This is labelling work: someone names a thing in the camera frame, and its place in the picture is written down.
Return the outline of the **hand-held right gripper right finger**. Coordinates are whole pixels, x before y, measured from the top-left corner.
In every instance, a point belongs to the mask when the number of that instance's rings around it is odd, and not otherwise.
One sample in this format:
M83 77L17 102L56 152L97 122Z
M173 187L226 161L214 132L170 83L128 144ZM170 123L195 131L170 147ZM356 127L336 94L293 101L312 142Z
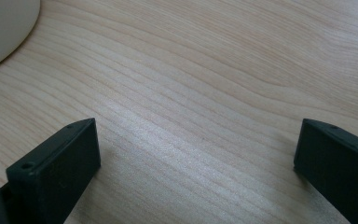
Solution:
M358 136L304 119L294 166L351 224L358 224Z

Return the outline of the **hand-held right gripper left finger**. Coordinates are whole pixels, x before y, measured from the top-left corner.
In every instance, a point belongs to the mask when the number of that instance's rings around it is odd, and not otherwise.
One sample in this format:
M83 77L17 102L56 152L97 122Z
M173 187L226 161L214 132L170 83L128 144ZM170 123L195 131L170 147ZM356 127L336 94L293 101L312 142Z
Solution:
M96 121L71 123L7 168L20 224L63 224L101 167Z

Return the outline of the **cream round plate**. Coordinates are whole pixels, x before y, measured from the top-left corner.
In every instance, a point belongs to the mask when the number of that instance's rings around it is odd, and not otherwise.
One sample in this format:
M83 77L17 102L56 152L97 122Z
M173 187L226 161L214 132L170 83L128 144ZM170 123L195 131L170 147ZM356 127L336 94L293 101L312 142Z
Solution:
M41 0L0 0L0 62L32 32Z

